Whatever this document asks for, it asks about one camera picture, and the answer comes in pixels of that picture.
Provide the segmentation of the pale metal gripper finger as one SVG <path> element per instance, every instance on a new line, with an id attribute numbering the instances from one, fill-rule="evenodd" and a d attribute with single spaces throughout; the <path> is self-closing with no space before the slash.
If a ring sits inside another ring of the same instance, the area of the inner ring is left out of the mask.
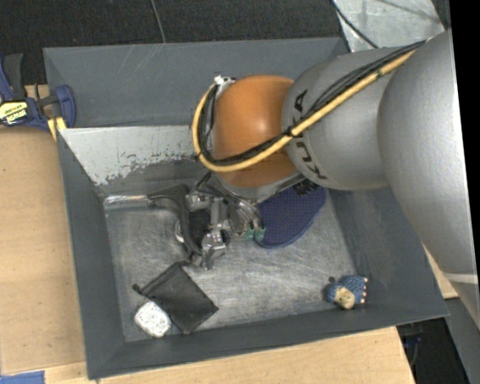
<path id="1" fill-rule="evenodd" d="M 226 250 L 231 240 L 230 233 L 227 230 L 221 229 L 213 232 L 215 251 Z"/>
<path id="2" fill-rule="evenodd" d="M 201 255 L 206 270 L 214 268 L 215 241 L 211 233 L 206 233 L 201 241 Z"/>

